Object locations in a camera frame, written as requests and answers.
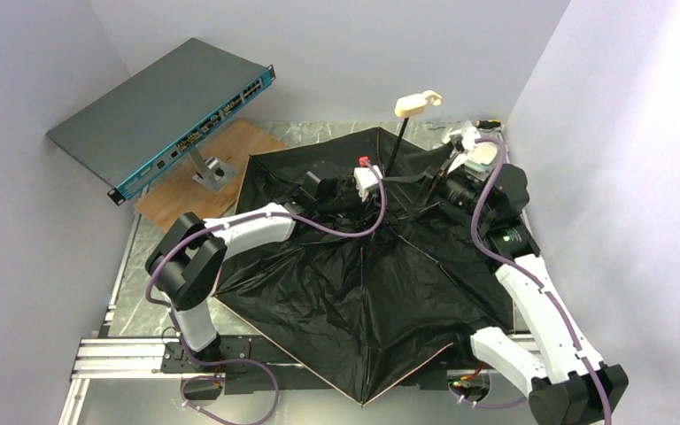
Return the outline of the mint green umbrella case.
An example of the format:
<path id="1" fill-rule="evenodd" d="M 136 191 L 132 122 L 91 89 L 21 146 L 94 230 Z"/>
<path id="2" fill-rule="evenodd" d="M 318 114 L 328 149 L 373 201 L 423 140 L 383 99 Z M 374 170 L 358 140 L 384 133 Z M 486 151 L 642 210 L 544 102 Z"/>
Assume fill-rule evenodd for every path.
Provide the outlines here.
<path id="1" fill-rule="evenodd" d="M 475 145 L 471 151 L 470 161 L 477 167 L 488 170 L 491 169 L 494 162 L 498 159 L 500 153 L 499 143 L 494 142 L 480 142 Z"/>

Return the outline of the grey blue network switch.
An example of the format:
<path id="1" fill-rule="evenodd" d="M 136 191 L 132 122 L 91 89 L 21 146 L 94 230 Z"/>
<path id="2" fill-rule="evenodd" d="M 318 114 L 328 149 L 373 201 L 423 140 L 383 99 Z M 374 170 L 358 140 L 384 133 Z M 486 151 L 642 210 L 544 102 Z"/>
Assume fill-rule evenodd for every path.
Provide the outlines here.
<path id="1" fill-rule="evenodd" d="M 273 66 L 190 38 L 46 135 L 122 205 L 275 78 Z"/>

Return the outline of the beige umbrella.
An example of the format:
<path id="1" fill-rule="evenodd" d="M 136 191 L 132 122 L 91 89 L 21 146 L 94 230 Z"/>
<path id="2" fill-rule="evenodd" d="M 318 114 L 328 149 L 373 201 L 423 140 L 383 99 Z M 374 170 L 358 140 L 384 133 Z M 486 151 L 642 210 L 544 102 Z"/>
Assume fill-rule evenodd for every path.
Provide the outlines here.
<path id="1" fill-rule="evenodd" d="M 511 298 L 470 236 L 471 215 L 420 194 L 450 148 L 397 143 L 381 127 L 251 157 L 236 210 L 254 210 L 328 166 L 360 157 L 383 172 L 368 201 L 297 224 L 290 239 L 227 260 L 215 299 L 323 381 L 365 404 L 449 348 L 470 357 L 477 330 L 511 330 Z"/>

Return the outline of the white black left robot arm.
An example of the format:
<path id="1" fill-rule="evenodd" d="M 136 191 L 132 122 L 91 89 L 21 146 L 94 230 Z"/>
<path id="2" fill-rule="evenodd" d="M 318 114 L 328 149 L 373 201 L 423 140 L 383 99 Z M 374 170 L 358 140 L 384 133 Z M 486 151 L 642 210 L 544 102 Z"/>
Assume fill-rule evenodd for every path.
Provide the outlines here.
<path id="1" fill-rule="evenodd" d="M 263 245 L 288 241 L 297 224 L 340 238 L 366 236 L 365 230 L 333 229 L 315 218 L 330 213 L 334 206 L 346 211 L 368 201 L 380 188 L 381 179 L 379 168 L 362 158 L 351 175 L 334 174 L 328 166 L 320 166 L 284 197 L 254 210 L 219 219 L 184 213 L 146 260 L 146 300 L 166 308 L 176 335 L 195 363 L 218 361 L 221 335 L 210 318 L 207 300 L 224 263 Z"/>

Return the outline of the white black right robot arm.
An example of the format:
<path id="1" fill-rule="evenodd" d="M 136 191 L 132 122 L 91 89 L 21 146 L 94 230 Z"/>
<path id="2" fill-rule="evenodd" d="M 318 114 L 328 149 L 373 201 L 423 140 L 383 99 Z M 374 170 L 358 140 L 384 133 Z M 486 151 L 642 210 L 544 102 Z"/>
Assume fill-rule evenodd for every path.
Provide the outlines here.
<path id="1" fill-rule="evenodd" d="M 513 300 L 538 353 L 496 327 L 470 337 L 474 355 L 523 395 L 538 424 L 609 424 L 629 378 L 608 365 L 571 317 L 523 218 L 526 174 L 503 165 L 489 172 L 439 171 L 429 192 L 472 217 L 476 247 L 491 261 L 497 282 Z"/>

